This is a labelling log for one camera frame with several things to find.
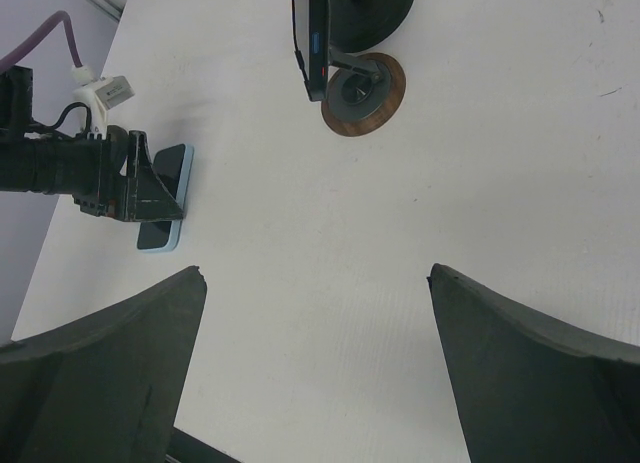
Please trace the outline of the black phone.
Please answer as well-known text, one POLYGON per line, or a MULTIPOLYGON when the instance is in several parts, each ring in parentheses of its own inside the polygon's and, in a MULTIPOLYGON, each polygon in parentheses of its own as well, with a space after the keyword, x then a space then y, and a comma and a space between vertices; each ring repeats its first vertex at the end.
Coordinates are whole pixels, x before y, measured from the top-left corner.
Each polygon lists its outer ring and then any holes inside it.
POLYGON ((311 102, 326 98, 329 0, 292 0, 294 54, 311 102))

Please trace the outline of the brown-base phone stand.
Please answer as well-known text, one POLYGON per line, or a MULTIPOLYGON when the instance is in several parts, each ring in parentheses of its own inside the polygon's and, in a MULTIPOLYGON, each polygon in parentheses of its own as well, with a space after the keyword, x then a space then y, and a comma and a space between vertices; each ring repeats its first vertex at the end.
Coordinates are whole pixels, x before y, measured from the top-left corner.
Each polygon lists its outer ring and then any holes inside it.
POLYGON ((344 137, 360 137, 381 128, 398 111, 406 91, 404 69, 394 57, 368 53, 354 60, 362 69, 338 69, 321 103, 326 125, 344 137))

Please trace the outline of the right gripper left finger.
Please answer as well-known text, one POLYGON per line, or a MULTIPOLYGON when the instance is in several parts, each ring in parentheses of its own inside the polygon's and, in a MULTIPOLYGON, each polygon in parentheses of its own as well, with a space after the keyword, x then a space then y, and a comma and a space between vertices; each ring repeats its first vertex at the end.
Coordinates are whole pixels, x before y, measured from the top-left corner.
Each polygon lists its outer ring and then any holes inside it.
POLYGON ((190 266, 2 346, 2 461, 163 461, 206 294, 190 266))

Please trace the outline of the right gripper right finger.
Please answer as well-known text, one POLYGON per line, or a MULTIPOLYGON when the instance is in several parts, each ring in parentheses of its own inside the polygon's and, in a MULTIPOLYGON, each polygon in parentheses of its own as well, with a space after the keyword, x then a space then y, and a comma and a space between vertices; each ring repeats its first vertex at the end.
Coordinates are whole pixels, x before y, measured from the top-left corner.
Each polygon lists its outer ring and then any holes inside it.
POLYGON ((636 462, 639 349, 441 264, 428 278, 473 462, 636 462))

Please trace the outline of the rear black phone stand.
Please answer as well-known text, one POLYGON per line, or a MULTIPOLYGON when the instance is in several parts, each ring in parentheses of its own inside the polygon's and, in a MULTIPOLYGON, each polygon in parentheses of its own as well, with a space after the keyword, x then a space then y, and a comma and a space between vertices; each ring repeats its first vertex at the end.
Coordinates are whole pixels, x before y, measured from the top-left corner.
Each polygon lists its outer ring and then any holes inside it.
POLYGON ((360 53, 388 38, 403 23, 414 0, 329 0, 330 45, 360 53))

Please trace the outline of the light blue phone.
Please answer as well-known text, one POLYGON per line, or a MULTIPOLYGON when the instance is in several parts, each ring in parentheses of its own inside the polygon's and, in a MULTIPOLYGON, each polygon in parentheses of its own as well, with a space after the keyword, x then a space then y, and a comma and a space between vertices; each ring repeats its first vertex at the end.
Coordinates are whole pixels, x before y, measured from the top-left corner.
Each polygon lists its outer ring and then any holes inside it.
MULTIPOLYGON (((179 144, 159 151, 153 160, 153 168, 161 181, 184 208, 194 158, 194 148, 179 144)), ((136 248, 145 253, 173 251, 179 243, 181 220, 141 223, 136 248)))

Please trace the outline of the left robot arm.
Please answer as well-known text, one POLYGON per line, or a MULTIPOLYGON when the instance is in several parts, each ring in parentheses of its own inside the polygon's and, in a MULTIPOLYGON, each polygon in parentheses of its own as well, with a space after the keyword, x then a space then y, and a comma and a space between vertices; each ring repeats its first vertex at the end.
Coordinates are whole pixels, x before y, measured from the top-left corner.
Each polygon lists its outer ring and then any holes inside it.
POLYGON ((52 126, 32 118, 33 70, 1 74, 1 190, 69 195, 81 212, 121 222, 181 220, 184 211, 152 168, 147 136, 117 125, 102 135, 58 131, 76 108, 65 107, 52 126))

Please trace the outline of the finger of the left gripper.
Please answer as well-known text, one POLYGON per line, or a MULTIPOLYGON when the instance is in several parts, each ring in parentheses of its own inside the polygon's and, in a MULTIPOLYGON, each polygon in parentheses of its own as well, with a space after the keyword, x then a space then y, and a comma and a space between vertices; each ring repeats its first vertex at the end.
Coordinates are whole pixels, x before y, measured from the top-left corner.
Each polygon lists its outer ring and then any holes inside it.
POLYGON ((184 211, 155 172, 147 135, 128 133, 126 171, 119 199, 119 220, 159 222, 182 220, 184 211))

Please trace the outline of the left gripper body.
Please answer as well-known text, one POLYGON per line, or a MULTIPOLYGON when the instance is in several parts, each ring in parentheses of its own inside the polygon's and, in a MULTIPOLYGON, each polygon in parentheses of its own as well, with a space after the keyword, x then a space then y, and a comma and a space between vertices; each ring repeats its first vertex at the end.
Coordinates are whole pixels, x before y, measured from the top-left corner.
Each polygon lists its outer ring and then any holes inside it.
POLYGON ((126 171, 130 134, 109 130, 84 139, 35 139, 29 190, 70 195, 93 216, 125 216, 126 171))

